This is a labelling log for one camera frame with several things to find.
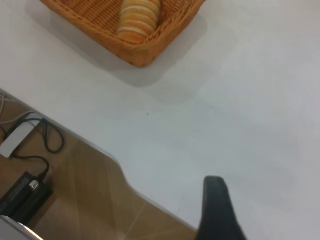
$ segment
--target cable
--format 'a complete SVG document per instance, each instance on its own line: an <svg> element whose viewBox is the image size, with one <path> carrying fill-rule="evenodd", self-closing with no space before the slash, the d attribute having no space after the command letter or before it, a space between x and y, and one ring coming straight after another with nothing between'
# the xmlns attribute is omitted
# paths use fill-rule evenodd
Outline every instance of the cable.
<svg viewBox="0 0 320 240"><path fill-rule="evenodd" d="M0 126L0 127L1 127L1 130L4 132L4 140L7 139L8 136L9 136L10 134L12 134L21 124L23 124L23 123L29 123L29 124L33 125L33 124L31 123L31 121L39 121L39 122L42 122L42 123L43 123L43 132L40 132L39 130L37 130L37 131L40 132L40 133L42 134L42 136L43 136L43 142L44 142L45 149L46 149L49 153L51 153L51 154L58 154L58 153L60 153L61 150L63 149L63 147L65 146L65 138L64 138L62 132L61 132L54 124L52 124L51 122L49 122L49 121L46 120L46 119L40 119L40 118L24 119L24 116L25 116L25 115L26 115L26 113L25 113L22 117L20 117L20 118L17 120L17 123L14 124L14 126L12 126L8 131L5 131L4 128L3 128L2 126ZM49 128L49 127L52 127L52 128L59 134L59 136L60 136L60 138L61 138L61 145L60 145L60 147L58 147L57 150L53 150L53 149L51 149L51 148L49 147L49 143L48 143L48 142L49 142L49 134L48 134L48 128ZM19 155L15 154L15 153L13 153L11 156L12 156L13 158L23 159L23 160L25 160L25 159L40 159L40 160L44 161L45 164L46 164L46 169L45 169L42 173L39 174L38 179L39 179L40 181L43 181L43 180L45 179L47 173L49 172L50 164L49 164L48 160L45 159L45 158L42 157L42 156L37 156L37 155L32 155L32 156L19 156Z"/></svg>
<svg viewBox="0 0 320 240"><path fill-rule="evenodd" d="M0 96L1 96L1 107L0 107L0 118L1 118L1 115L5 110L6 102L15 103L16 101L13 99L6 99L6 95L3 92L0 92ZM0 121L0 124L2 124L2 125L3 124L12 124L12 123L16 122L18 119L22 118L24 115L31 114L31 113L33 113L33 111L27 111L27 112L21 114L20 116L15 117L14 119L11 119L8 121Z"/></svg>
<svg viewBox="0 0 320 240"><path fill-rule="evenodd" d="M24 117L26 115L29 115L29 114L32 114L32 113L34 113L34 111L27 111L25 113L22 113L20 116L15 117L14 119L11 119L11 120L8 120L8 121L0 121L0 124L1 125L12 124L12 123L18 121L19 119L21 119L22 117Z"/></svg>
<svg viewBox="0 0 320 240"><path fill-rule="evenodd" d="M6 96L1 93L1 107L0 107L0 118L5 109Z"/></svg>

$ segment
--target wicker basket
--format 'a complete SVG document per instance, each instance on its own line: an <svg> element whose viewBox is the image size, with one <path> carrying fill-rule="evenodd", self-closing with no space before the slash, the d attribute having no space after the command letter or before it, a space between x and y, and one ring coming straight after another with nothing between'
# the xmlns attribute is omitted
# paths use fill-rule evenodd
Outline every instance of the wicker basket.
<svg viewBox="0 0 320 240"><path fill-rule="evenodd" d="M145 67L191 23L206 0L162 0L159 27L141 43L115 35L123 0L41 1L120 59Z"/></svg>

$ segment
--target white tabletop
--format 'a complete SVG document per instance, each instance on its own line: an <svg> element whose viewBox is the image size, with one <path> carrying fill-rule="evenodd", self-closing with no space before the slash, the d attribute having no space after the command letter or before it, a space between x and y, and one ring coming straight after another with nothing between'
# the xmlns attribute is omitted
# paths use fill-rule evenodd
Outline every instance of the white tabletop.
<svg viewBox="0 0 320 240"><path fill-rule="evenodd" d="M208 0L134 68L38 0L0 1L0 88L122 167L193 227L223 177L251 240L315 240L320 223L320 3Z"/></svg>

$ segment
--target black cable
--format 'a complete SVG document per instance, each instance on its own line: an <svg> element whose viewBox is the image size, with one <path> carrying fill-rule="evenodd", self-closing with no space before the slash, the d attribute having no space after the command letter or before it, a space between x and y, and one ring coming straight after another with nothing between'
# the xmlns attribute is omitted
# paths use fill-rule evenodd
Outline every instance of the black cable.
<svg viewBox="0 0 320 240"><path fill-rule="evenodd" d="M29 123L29 124L31 124L38 132L40 132L40 131L31 123L31 121L39 121L39 122L42 122L42 123L43 123L43 132L40 132L40 133L41 133L42 136L43 136L43 141L44 141L45 149L46 149L49 153L51 153L51 154L58 154L58 153L61 152L61 150L62 150L62 149L64 148L64 146L65 146L65 138L64 138L62 132L61 132L54 124L52 124L51 122L49 122L48 120L46 120L46 119L44 119L44 118L43 118L43 119L40 119L40 118L23 119L24 117L25 117L25 115L22 116L21 118L19 118L19 119L17 120L17 122L8 130L8 132L6 132L6 131L3 129L3 127L0 126L0 127L1 127L1 130L2 130L3 133L4 133L4 140L6 140L6 139L8 138L8 136L9 136L10 134L12 134L12 133L13 133L21 124L23 124L23 123ZM49 147L49 143L48 143L48 142L49 142L49 134L48 134L48 128L49 128L49 126L52 127L52 128L59 134L59 136L60 136L60 138L61 138L61 145L60 145L60 147L59 147L57 150L52 150L52 149ZM42 156L37 156L37 155L33 155L33 156L19 156L19 155L16 155L15 153L13 153L11 156L12 156L13 158L17 158L17 159L40 159L40 160L44 161L45 164L46 164L46 169L45 169L42 173L39 174L38 179L39 179L40 181L43 181L43 180L45 179L47 173L49 172L50 164L49 164L48 160L45 159L45 158L42 157Z"/></svg>

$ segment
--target floor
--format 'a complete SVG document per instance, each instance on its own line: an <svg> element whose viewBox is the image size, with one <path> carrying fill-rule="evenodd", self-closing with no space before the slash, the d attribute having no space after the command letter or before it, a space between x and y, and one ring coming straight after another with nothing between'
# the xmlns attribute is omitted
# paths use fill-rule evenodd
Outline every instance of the floor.
<svg viewBox="0 0 320 240"><path fill-rule="evenodd" d="M1 121L25 110L7 102ZM42 136L36 131L19 149L21 156L40 155L51 164L46 181L54 194L29 224L40 237L44 240L195 239L193 230L139 197L127 185L113 160L74 136L66 132L64 135L66 146L57 155L46 151ZM52 132L51 146L58 145L59 140ZM38 160L0 156L0 197L25 171L39 174L44 167Z"/></svg>

